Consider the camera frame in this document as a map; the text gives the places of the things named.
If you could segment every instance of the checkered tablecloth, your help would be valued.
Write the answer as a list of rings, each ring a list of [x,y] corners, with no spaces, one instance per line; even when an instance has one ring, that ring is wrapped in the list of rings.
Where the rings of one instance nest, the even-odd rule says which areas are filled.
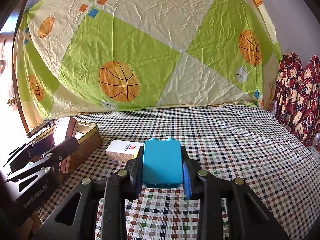
[[[319,215],[318,161],[266,111],[230,105],[86,114],[76,118],[97,123],[103,144],[39,210],[43,220],[81,179],[107,178],[124,168],[125,163],[107,160],[105,149],[113,139],[143,142],[151,137],[180,140],[191,158],[219,178],[243,178],[291,239],[302,239]],[[96,239],[101,233],[102,205],[100,201]],[[196,239],[198,209],[198,201],[185,200],[182,187],[143,188],[139,200],[126,202],[128,239]],[[226,211],[223,217],[227,236]]]

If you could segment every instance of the brown metal box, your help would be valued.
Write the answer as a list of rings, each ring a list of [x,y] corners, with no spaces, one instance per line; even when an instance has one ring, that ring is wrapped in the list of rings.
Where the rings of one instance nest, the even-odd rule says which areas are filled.
[[[59,172],[59,178],[65,181],[101,144],[102,138],[98,126],[94,123],[78,121],[76,132],[78,149],[70,155],[70,166],[68,173]],[[39,141],[53,134],[55,125],[41,133],[33,141]]]

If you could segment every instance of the orange square pattern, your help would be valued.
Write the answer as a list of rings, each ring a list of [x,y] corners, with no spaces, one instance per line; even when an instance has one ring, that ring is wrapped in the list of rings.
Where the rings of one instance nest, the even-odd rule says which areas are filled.
[[[99,0],[98,4],[104,5],[106,3],[106,1],[108,1],[108,0]]]
[[[86,9],[87,9],[87,5],[86,4],[83,4],[83,5],[81,5],[81,7],[79,8],[79,11],[80,12],[84,12]]]

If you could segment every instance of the white box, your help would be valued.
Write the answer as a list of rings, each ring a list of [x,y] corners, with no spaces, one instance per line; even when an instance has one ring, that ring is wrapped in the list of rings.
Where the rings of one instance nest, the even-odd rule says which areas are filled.
[[[106,149],[108,160],[126,163],[135,158],[143,143],[113,140]]]

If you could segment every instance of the bed sheet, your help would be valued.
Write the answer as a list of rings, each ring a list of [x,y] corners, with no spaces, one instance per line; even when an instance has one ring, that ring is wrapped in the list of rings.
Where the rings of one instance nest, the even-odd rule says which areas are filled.
[[[203,169],[222,179],[243,178],[291,239],[302,239],[319,215],[320,168],[314,156],[270,113],[247,106],[187,107],[85,114],[97,123],[103,144],[39,210],[45,220],[83,178],[107,178],[125,163],[107,160],[113,139],[143,142],[151,137],[181,141]],[[100,201],[96,239],[100,239]],[[228,221],[223,206],[224,234]],[[126,202],[128,239],[196,239],[199,201],[176,190],[143,188]]]

